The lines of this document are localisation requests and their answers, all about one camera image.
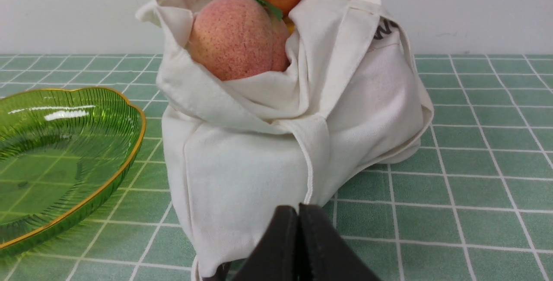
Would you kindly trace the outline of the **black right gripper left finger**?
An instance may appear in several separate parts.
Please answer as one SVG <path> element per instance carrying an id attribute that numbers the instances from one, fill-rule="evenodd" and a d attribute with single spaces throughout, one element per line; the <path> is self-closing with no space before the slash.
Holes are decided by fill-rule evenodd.
<path id="1" fill-rule="evenodd" d="M 292 206 L 277 206 L 265 233 L 233 280 L 295 281 L 298 220 Z"/>

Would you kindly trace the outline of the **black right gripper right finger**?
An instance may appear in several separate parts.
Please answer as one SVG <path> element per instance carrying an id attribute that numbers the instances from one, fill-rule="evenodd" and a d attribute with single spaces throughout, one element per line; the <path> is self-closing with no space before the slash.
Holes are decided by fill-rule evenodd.
<path id="1" fill-rule="evenodd" d="M 379 281 L 342 239 L 322 207 L 299 205 L 299 281 Z"/>

